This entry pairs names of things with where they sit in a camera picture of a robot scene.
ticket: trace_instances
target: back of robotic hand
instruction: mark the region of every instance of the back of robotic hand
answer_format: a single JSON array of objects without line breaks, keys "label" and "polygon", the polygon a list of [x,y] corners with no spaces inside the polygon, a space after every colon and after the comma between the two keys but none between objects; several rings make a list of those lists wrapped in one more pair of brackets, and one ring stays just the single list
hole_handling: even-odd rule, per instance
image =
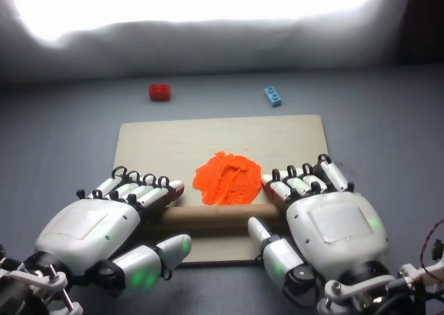
[{"label": "back of robotic hand", "polygon": [[[256,218],[249,220],[248,232],[266,272],[297,306],[317,303],[320,314],[354,314],[371,306],[380,291],[336,304],[318,299],[325,282],[331,280],[326,291],[339,291],[395,279],[384,266],[389,241],[380,218],[328,155],[319,155],[314,166],[274,169],[262,176],[262,187],[275,205],[285,208],[291,240],[272,235]],[[311,289],[315,303],[301,305],[297,297]]]},{"label": "back of robotic hand", "polygon": [[[37,238],[36,252],[23,262],[0,255],[0,314],[82,314],[67,292],[72,285],[98,285],[110,295],[146,293],[191,251],[191,238],[178,235],[153,247],[133,248],[143,224],[156,220],[184,191],[181,181],[143,178],[124,167],[89,196],[57,213]],[[52,300],[65,308],[49,311]]]}]

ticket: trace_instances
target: green light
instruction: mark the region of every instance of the green light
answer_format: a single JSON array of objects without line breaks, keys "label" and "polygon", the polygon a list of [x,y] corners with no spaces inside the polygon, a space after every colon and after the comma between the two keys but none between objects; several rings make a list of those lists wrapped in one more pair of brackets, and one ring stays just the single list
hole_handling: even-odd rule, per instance
[{"label": "green light", "polygon": [[145,289],[150,289],[156,282],[157,278],[154,273],[150,274],[145,281]]},{"label": "green light", "polygon": [[182,251],[184,253],[188,253],[189,250],[189,242],[188,241],[183,241],[182,242]]},{"label": "green light", "polygon": [[131,283],[133,284],[134,287],[137,287],[142,283],[144,277],[145,277],[145,272],[143,272],[142,270],[138,270],[134,272],[134,275],[131,278]]},{"label": "green light", "polygon": [[276,263],[275,264],[275,272],[276,272],[276,275],[283,275],[284,269],[282,268],[282,265]]},{"label": "green light", "polygon": [[368,218],[367,222],[370,225],[370,227],[374,230],[382,227],[382,222],[376,216],[372,216],[372,217]]}]

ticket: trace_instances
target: flattened orange play dough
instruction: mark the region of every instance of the flattened orange play dough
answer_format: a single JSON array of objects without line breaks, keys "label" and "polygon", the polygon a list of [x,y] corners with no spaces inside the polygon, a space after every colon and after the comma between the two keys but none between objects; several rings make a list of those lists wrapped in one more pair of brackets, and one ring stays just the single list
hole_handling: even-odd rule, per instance
[{"label": "flattened orange play dough", "polygon": [[261,189],[261,167],[242,155],[219,151],[196,169],[193,187],[207,205],[250,204]]}]

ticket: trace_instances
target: white backdrop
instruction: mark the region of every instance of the white backdrop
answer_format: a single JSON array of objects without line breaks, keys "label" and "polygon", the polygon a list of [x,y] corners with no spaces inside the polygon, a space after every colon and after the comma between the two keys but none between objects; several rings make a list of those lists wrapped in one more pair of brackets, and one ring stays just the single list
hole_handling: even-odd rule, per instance
[{"label": "white backdrop", "polygon": [[[213,1],[185,10],[187,2],[164,0],[165,19],[161,20],[158,8],[162,1],[146,0],[147,8],[157,9],[146,21],[141,21],[141,15],[127,15],[127,11],[116,15],[115,21],[120,23],[110,24],[113,4],[119,7],[123,0],[97,0],[96,4],[74,0],[66,8],[72,9],[77,2],[77,12],[63,12],[62,0],[55,2],[58,7],[48,5],[48,0],[38,1],[47,5],[41,12],[32,8],[30,0],[0,0],[0,74],[5,80],[383,65],[391,61],[407,4],[407,0],[350,4],[345,4],[347,0],[214,0],[226,6],[211,12],[216,8]],[[129,4],[138,9],[137,1],[142,0]],[[74,32],[63,34],[74,21],[80,25],[78,29],[88,30],[75,31],[74,25]]]}]

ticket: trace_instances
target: wooden board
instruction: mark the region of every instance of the wooden board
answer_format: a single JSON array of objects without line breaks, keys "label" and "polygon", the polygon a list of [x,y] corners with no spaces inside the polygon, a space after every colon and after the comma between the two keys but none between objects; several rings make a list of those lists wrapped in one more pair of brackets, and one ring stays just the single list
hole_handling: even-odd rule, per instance
[{"label": "wooden board", "polygon": [[[316,115],[194,119],[123,124],[114,167],[123,165],[141,174],[153,173],[182,180],[180,206],[203,205],[191,184],[197,167],[217,151],[244,155],[262,173],[288,164],[315,163],[327,145],[321,118]],[[261,191],[253,204],[269,203]],[[248,261],[256,257],[248,237],[199,237],[185,262]]]}]

